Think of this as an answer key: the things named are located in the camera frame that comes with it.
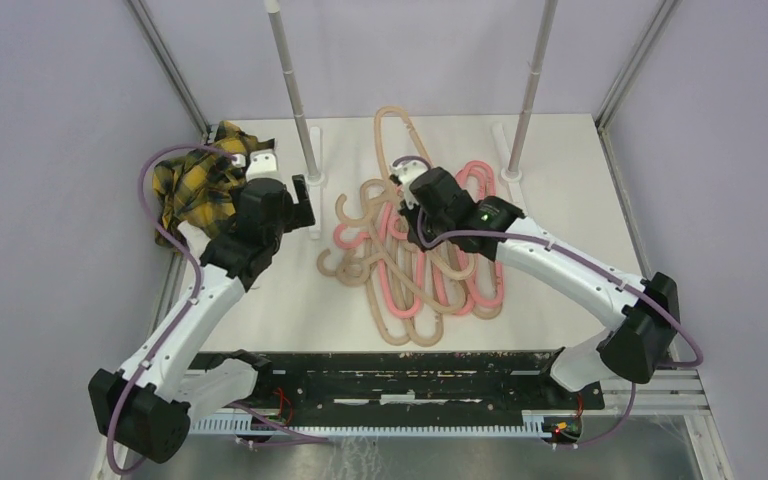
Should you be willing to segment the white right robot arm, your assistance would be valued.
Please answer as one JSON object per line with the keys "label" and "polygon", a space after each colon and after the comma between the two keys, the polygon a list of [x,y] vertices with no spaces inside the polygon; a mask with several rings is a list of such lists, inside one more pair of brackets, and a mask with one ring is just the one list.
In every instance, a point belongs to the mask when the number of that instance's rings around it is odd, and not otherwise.
{"label": "white right robot arm", "polygon": [[411,243],[428,251],[449,242],[529,274],[601,323],[599,333],[560,348],[543,367],[537,392],[545,405],[562,408],[586,386],[612,377],[646,384],[665,365],[680,324],[672,278],[647,279],[600,262],[502,198],[474,200],[441,167],[412,160],[392,167],[390,179],[403,193],[399,213]]}

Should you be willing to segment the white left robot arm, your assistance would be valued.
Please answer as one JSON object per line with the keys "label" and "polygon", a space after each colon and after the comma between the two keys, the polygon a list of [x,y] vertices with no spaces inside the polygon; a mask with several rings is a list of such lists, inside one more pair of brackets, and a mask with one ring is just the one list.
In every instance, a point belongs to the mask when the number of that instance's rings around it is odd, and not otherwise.
{"label": "white left robot arm", "polygon": [[98,370],[88,384],[99,432],[117,474],[118,445],[155,463],[168,461],[198,421],[238,400],[253,407],[273,397],[268,360],[238,351],[189,375],[220,320],[271,265],[285,234],[315,223],[306,181],[270,177],[246,181],[231,194],[234,212],[214,238],[187,221],[178,230],[195,279],[158,328],[116,371]]}

